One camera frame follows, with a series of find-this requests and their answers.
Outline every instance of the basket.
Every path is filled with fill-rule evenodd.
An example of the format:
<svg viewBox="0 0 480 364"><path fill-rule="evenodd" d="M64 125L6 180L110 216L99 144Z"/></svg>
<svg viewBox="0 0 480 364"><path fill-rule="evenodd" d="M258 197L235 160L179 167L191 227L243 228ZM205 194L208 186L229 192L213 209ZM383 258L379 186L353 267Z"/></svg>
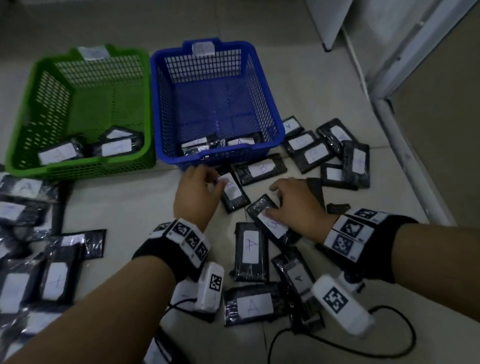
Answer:
<svg viewBox="0 0 480 364"><path fill-rule="evenodd" d="M85 61L77 49L36 62L7 152L8 173L44 180L81 180L155 165L146 51L106 45L110 57ZM88 143L110 126L144 133L138 153L40 165L38 150L81 133Z"/></svg>
<svg viewBox="0 0 480 364"><path fill-rule="evenodd" d="M240 163L266 156L283 141L282 120L252 44L185 41L181 48L157 51L150 65L155 148L163 162L181 169ZM178 148L212 133L229 139L253 132L261 132L264 142L191 156Z"/></svg>

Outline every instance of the blue plastic basket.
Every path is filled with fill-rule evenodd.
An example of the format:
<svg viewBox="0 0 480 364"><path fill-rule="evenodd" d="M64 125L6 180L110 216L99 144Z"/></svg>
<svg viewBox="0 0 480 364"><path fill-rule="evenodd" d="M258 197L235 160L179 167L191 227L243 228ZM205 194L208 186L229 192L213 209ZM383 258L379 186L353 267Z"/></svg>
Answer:
<svg viewBox="0 0 480 364"><path fill-rule="evenodd" d="M202 42L213 43L215 53L194 56L194 44ZM245 162L266 156L283 141L282 120L252 44L218 38L185 41L182 48L157 51L150 63L155 147L163 162L182 169ZM253 132L261 132L264 142L191 156L178 148L212 133L229 139Z"/></svg>

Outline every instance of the floor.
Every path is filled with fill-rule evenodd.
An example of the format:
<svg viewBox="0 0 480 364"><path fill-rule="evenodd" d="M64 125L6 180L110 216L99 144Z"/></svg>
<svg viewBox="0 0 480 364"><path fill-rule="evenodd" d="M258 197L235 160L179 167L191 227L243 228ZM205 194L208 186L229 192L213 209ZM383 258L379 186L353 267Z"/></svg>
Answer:
<svg viewBox="0 0 480 364"><path fill-rule="evenodd" d="M459 226L480 228L480 5L394 92L395 118Z"/></svg>
<svg viewBox="0 0 480 364"><path fill-rule="evenodd" d="M218 36L247 40L256 47L280 115L295 115L306 129L340 118L363 143L372 147L372 186L347 191L324 188L327 203L350 203L405 214L428 222L370 105L365 100L344 44L325 53L301 0L257 1L81 1L15 6L0 20L0 161L14 124L28 70L35 59L71 46L109 42L120 46L157 49L178 47L182 40ZM300 178L285 158L284 176ZM174 193L181 173L155 170L78 182L69 202L64 232L108 229L105 257L84 263L76 299L85 297L126 264L155 226L172 218ZM319 169L307 174L318 177ZM267 180L248 186L252 201L266 193ZM209 259L233 266L236 222L247 221L245 211L227 215L219 206L206 235L213 249ZM337 269L311 242L298 243L315 277ZM269 254L278 250L270 243ZM272 266L271 280L278 280ZM233 283L227 276L225 289ZM418 346L399 363L467 362L480 354L475 337L480 327L472 320L396 285L367 282L358 297L365 307L390 304L405 313L417 330ZM408 344L408 331L390 314L379 314L377 327L363 340L348 336L330 317L321 335L353 348L390 352ZM195 363L264 363L275 333L288 326L276 322L223 327L223 308L212 324L183 313L170 312L162 327ZM274 363L370 363L306 337L282 336L272 355Z"/></svg>

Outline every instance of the hand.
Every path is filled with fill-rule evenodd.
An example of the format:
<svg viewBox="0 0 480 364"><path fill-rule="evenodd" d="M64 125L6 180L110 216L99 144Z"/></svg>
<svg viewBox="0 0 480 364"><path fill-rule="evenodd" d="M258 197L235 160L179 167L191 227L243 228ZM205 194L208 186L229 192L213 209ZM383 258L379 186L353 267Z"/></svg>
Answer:
<svg viewBox="0 0 480 364"><path fill-rule="evenodd" d="M212 218L220 196L227 184L226 181L218 181L213 192L207 189L207 183L213 183L218 177L215 169L200 165L190 166L180 179L173 215L176 219L182 218L195 224L201 232L204 232Z"/></svg>
<svg viewBox="0 0 480 364"><path fill-rule="evenodd" d="M338 215L329 215L322 209L305 181L282 178L270 186L270 191L277 190L278 197L283 198L282 207L269 208L266 215L314 242L323 243Z"/></svg>

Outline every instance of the green plastic basket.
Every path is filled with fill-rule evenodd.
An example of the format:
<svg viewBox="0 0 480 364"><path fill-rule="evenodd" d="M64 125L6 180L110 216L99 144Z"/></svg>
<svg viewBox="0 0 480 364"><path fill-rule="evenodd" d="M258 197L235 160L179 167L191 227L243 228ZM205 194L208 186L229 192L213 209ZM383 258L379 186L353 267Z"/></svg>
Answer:
<svg viewBox="0 0 480 364"><path fill-rule="evenodd" d="M110 58L84 61L77 49L35 63L10 146L8 173L44 180L82 180L155 165L150 107L149 55L105 46ZM110 126L143 132L141 151L40 165L38 151L81 133L88 143Z"/></svg>

